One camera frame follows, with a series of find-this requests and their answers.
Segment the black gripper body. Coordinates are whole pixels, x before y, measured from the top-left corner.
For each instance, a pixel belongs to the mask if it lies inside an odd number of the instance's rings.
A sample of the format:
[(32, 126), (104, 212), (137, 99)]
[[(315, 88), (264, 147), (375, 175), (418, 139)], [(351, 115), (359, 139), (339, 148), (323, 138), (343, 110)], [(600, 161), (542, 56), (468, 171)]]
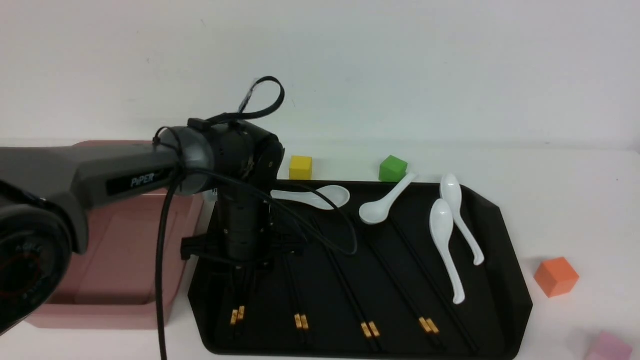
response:
[(222, 194), (207, 190), (203, 198), (214, 203), (209, 226), (205, 234), (182, 239), (182, 260), (196, 256), (219, 273), (270, 273), (278, 256), (304, 253), (302, 231), (285, 230), (284, 215), (267, 201), (231, 186), (222, 187)]

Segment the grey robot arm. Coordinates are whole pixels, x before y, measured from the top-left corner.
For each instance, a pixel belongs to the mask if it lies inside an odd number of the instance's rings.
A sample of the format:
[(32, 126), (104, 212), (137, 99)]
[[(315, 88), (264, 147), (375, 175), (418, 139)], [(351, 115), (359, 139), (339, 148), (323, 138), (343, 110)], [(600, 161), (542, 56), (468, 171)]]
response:
[(268, 194), (285, 150), (278, 137), (245, 121), (190, 119), (151, 143), (1, 149), (1, 258), (34, 257), (36, 267), (3, 269), (17, 289), (1, 292), (1, 332), (43, 305), (71, 261), (89, 246), (87, 213), (167, 188), (192, 196), (215, 186)]

